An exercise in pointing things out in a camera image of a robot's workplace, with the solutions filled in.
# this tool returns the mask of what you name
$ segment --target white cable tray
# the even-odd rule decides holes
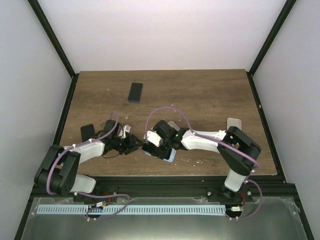
[[[36,214],[83,215],[88,205],[39,204]],[[123,205],[109,205],[93,209],[90,215],[110,215],[120,210]],[[129,205],[119,215],[210,215],[224,216],[225,205]]]

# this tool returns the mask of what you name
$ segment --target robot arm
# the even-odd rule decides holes
[[[238,144],[239,151],[255,160],[261,152],[260,146],[235,126],[231,126],[227,131],[195,131],[195,133],[230,146]],[[220,153],[230,167],[224,185],[229,190],[237,192],[254,169],[254,164],[231,149],[196,134],[188,128],[178,128],[173,122],[166,123],[161,120],[153,127],[153,131],[146,133],[148,142],[143,145],[142,150],[160,159],[169,159],[172,149],[201,149]]]
[[[115,125],[115,121],[108,120],[105,123],[104,129],[100,131],[103,136],[108,133]],[[135,135],[130,134],[130,127],[124,126],[119,130],[120,124],[116,126],[114,131],[107,137],[96,140],[92,124],[81,128],[81,136],[83,143],[73,145],[66,154],[62,156],[57,163],[60,167],[55,167],[50,179],[50,190],[61,196],[66,196],[69,193],[83,192],[91,193],[96,185],[96,180],[86,175],[77,174],[78,166],[85,161],[94,157],[105,155],[111,150],[116,150],[119,154],[130,154],[142,146]],[[35,177],[34,183],[40,187],[46,187],[49,171],[52,168],[57,157],[70,146],[52,145],[45,155]]]

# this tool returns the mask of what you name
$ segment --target white wall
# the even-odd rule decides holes
[[[70,77],[26,0],[0,2],[0,239],[13,239]]]
[[[39,0],[75,71],[247,69],[285,0]]]
[[[281,163],[320,239],[320,1],[297,1],[254,81]]]

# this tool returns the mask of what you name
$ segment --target wooden table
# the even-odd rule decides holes
[[[141,101],[128,102],[132,82],[143,83]],[[102,130],[110,112],[119,112],[122,125],[142,139],[148,115],[156,108],[173,106],[188,117],[198,131],[225,130],[227,118],[241,119],[242,130],[262,148],[257,174],[275,175],[276,168],[246,72],[234,70],[83,71],[79,75],[60,145],[81,142],[80,127],[94,124]],[[177,112],[164,109],[149,121],[187,127]],[[114,156],[114,150],[106,157]],[[137,150],[129,155],[97,157],[79,166],[92,176],[226,175],[229,167],[220,154],[205,150],[178,150],[172,163]]]

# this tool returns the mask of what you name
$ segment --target smartphone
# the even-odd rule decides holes
[[[229,117],[227,120],[226,120],[226,129],[228,130],[229,127],[231,126],[235,126],[237,127],[238,129],[242,129],[242,125],[241,125],[241,120],[240,119],[237,119],[237,118],[231,118]]]
[[[80,127],[82,142],[85,142],[96,136],[95,127],[93,124]]]
[[[140,102],[143,86],[144,85],[142,83],[137,83],[137,82],[133,82],[131,84],[131,89],[128,97],[129,102],[136,102],[136,103]]]

